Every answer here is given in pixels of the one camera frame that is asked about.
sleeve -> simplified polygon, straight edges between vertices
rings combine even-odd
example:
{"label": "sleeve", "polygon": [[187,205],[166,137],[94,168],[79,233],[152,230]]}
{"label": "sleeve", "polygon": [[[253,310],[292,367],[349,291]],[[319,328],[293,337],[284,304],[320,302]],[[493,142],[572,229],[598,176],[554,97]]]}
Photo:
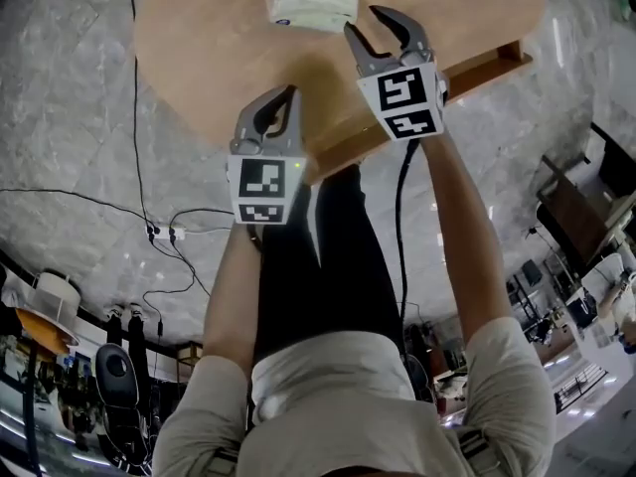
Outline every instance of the sleeve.
{"label": "sleeve", "polygon": [[484,325],[469,341],[464,425],[481,429],[512,476],[543,476],[557,409],[537,352],[515,318]]}
{"label": "sleeve", "polygon": [[247,379],[232,361],[204,357],[179,406],[159,431],[155,477],[205,475],[218,449],[238,450],[245,433]]}

power strip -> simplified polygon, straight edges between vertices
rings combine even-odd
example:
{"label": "power strip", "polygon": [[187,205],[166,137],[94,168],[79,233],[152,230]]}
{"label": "power strip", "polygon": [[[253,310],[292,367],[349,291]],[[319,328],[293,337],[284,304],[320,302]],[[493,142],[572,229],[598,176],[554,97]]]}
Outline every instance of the power strip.
{"label": "power strip", "polygon": [[[170,240],[170,227],[168,225],[155,225],[159,230],[158,234],[155,234],[155,238],[158,240]],[[186,239],[186,229],[184,227],[172,227],[175,231],[175,237],[177,240]]]}

black pants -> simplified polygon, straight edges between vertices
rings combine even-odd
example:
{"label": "black pants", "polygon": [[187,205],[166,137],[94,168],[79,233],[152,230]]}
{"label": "black pants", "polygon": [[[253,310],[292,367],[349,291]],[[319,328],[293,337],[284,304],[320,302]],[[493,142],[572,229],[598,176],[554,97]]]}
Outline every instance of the black pants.
{"label": "black pants", "polygon": [[396,295],[365,211],[360,169],[326,179],[318,196],[320,264],[309,233],[308,186],[287,225],[265,227],[254,363],[306,339],[340,331],[382,334],[402,347]]}
{"label": "black pants", "polygon": [[[121,319],[118,316],[111,316],[106,323],[106,343],[114,343],[121,346],[121,334]],[[138,316],[133,316],[128,322],[128,356],[137,377],[137,387],[139,389],[137,409],[146,420],[149,420],[150,375],[146,356],[146,339],[143,335],[143,320]]]}

wooden table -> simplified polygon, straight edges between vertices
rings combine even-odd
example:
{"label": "wooden table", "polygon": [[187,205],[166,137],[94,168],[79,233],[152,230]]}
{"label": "wooden table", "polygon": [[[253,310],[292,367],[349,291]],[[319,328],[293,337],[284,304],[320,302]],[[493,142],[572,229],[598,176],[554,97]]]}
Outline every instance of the wooden table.
{"label": "wooden table", "polygon": [[[544,10],[544,0],[361,0],[358,26],[378,51],[394,53],[398,42],[370,4],[424,26],[451,100],[531,62],[520,39]],[[145,79],[210,142],[227,145],[240,110],[285,83],[302,90],[312,180],[388,141],[358,91],[344,36],[272,25],[265,0],[143,0],[134,42]]]}

grey marble floor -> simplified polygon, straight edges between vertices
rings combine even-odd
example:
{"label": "grey marble floor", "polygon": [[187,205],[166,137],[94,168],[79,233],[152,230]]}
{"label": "grey marble floor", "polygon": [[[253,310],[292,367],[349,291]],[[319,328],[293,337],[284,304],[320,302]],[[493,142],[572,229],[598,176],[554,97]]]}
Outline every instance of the grey marble floor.
{"label": "grey marble floor", "polygon": [[[584,149],[592,117],[631,153],[634,119],[608,97],[613,0],[548,0],[525,42],[535,62],[522,73],[446,110],[501,240],[509,271],[546,245],[525,239],[535,221],[535,191],[558,161]],[[132,148],[132,17],[129,0],[2,0],[0,10],[0,172],[2,187],[72,190],[139,210]],[[166,221],[177,210],[227,208],[225,154],[193,135],[140,81],[139,147],[147,208]],[[399,294],[394,195],[403,148],[387,147],[363,164],[369,214]],[[404,190],[403,233],[410,289],[407,312],[438,319],[455,311],[426,167],[415,163]],[[197,214],[191,231],[227,226]],[[226,232],[182,243],[211,287]],[[148,289],[190,282],[186,266],[161,256],[136,218],[60,194],[0,193],[2,246],[33,271],[54,267],[80,285],[84,306],[139,301]],[[151,295],[169,341],[199,339],[207,297]],[[151,317],[148,334],[155,333]]]}

